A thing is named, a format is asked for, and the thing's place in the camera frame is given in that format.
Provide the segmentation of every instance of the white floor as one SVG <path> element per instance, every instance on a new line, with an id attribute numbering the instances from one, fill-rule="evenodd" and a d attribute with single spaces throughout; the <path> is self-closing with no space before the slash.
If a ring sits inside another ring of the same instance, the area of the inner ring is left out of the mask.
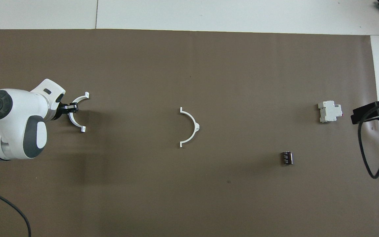
<path id="1" fill-rule="evenodd" d="M 376 0 L 0 0 L 0 29 L 150 29 L 371 35 Z"/>

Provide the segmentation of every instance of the brown mat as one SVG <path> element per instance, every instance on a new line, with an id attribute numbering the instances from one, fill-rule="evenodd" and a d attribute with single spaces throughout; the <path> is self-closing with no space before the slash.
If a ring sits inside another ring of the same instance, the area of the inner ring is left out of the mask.
<path id="1" fill-rule="evenodd" d="M 379 236 L 379 179 L 349 118 L 376 100 L 369 36 L 0 30 L 0 89 L 45 78 L 63 102 L 91 99 L 86 133 L 50 121 L 40 156 L 0 162 L 33 236 Z M 320 124 L 324 100 L 344 117 Z M 201 127 L 183 148 L 180 106 Z M 376 170 L 376 123 L 364 135 Z M 0 201 L 0 236 L 25 234 Z"/>

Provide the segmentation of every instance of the white curved bracket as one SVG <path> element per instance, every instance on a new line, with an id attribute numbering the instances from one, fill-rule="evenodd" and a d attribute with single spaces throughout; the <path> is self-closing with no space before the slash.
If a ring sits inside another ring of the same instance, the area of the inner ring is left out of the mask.
<path id="1" fill-rule="evenodd" d="M 84 93 L 84 96 L 80 96 L 80 97 L 78 97 L 77 99 L 74 99 L 72 102 L 73 102 L 73 103 L 77 102 L 77 104 L 78 104 L 78 102 L 80 102 L 80 101 L 82 101 L 82 100 L 84 100 L 84 99 L 89 99 L 89 95 L 90 95 L 90 94 L 89 94 L 88 92 L 85 92 L 85 93 Z M 71 123 L 73 123 L 75 126 L 81 128 L 81 132 L 86 132 L 86 126 L 79 125 L 79 124 L 75 121 L 75 119 L 74 119 L 74 113 L 73 113 L 73 112 L 68 113 L 68 117 L 69 117 L 69 120 L 71 120 Z"/>
<path id="2" fill-rule="evenodd" d="M 200 125 L 195 121 L 194 117 L 190 113 L 183 111 L 182 107 L 181 107 L 180 113 L 188 115 L 192 119 L 192 121 L 194 122 L 194 132 L 192 133 L 192 135 L 188 139 L 186 139 L 185 141 L 179 142 L 179 147 L 182 147 L 182 144 L 184 144 L 187 141 L 191 140 L 194 137 L 195 133 L 198 130 L 200 130 Z"/>

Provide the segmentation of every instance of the white circuit breaker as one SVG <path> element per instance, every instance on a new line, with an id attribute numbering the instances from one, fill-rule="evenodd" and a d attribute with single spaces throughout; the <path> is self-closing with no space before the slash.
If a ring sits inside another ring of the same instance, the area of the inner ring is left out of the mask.
<path id="1" fill-rule="evenodd" d="M 343 113 L 341 112 L 341 105 L 335 105 L 332 100 L 319 103 L 318 108 L 321 113 L 321 123 L 336 121 L 337 117 L 343 116 Z"/>

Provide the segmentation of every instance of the black cable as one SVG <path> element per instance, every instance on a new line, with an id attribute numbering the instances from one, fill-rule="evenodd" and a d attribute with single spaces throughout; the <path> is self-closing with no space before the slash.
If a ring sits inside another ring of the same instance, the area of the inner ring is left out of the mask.
<path id="1" fill-rule="evenodd" d="M 366 112 L 362 116 L 361 121 L 359 121 L 359 125 L 358 125 L 359 149 L 361 150 L 361 155 L 362 155 L 362 159 L 364 160 L 364 164 L 365 164 L 366 170 L 368 171 L 368 174 L 370 175 L 370 177 L 373 178 L 373 179 L 377 179 L 379 177 L 379 168 L 378 168 L 378 170 L 377 170 L 377 172 L 375 174 L 372 174 L 372 171 L 370 170 L 368 162 L 367 162 L 366 157 L 365 157 L 364 146 L 362 145 L 361 129 L 362 129 L 362 124 L 365 122 L 365 120 L 368 118 L 368 116 L 370 114 L 372 114 L 373 112 L 375 112 L 376 110 L 378 110 L 378 109 L 379 109 L 379 105 L 375 106 L 374 108 L 372 108 L 368 112 Z"/>
<path id="2" fill-rule="evenodd" d="M 31 229 L 30 229 L 30 223 L 29 223 L 29 221 L 27 220 L 27 217 L 24 215 L 24 213 L 22 213 L 22 211 L 21 211 L 18 207 L 16 207 L 14 204 L 12 204 L 10 201 L 6 200 L 5 198 L 3 198 L 3 197 L 0 196 L 0 199 L 1 199 L 2 201 L 4 201 L 6 204 L 10 205 L 12 208 L 14 208 L 14 209 L 18 212 L 18 214 L 20 214 L 20 216 L 21 216 L 21 217 L 24 219 L 24 221 L 26 222 L 26 225 L 27 225 L 27 232 L 29 233 L 29 237 L 32 236 L 32 231 L 31 231 Z"/>

